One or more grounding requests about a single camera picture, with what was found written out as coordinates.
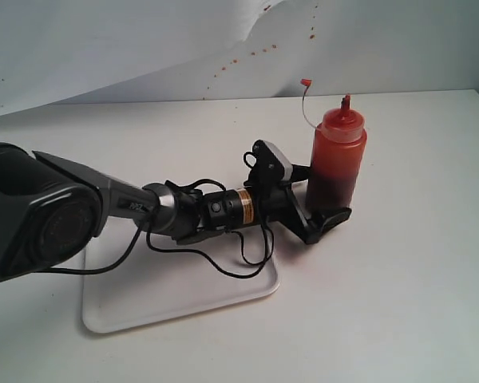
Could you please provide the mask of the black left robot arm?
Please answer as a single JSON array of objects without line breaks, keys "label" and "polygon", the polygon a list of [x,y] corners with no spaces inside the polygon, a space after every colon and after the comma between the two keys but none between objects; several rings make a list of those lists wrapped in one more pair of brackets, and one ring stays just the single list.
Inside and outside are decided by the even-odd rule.
[{"label": "black left robot arm", "polygon": [[67,274],[64,262],[102,232],[108,218],[132,220],[137,235],[164,235],[178,246],[224,233],[281,223],[306,244],[317,243],[328,218],[305,216],[291,189],[310,170],[292,164],[268,142],[255,142],[255,163],[241,190],[206,180],[142,188],[83,164],[0,143],[0,282],[26,274]]}]

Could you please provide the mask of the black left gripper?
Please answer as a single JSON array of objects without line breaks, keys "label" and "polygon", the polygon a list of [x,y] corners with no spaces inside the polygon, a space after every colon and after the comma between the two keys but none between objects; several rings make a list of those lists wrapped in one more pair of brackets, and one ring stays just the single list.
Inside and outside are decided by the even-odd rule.
[{"label": "black left gripper", "polygon": [[261,227],[266,227],[268,221],[281,223],[305,244],[316,244],[321,234],[345,223],[351,209],[314,211],[311,220],[308,219],[292,191],[292,184],[308,180],[311,167],[293,164],[292,168],[291,178],[286,181],[255,178],[255,222]]}]

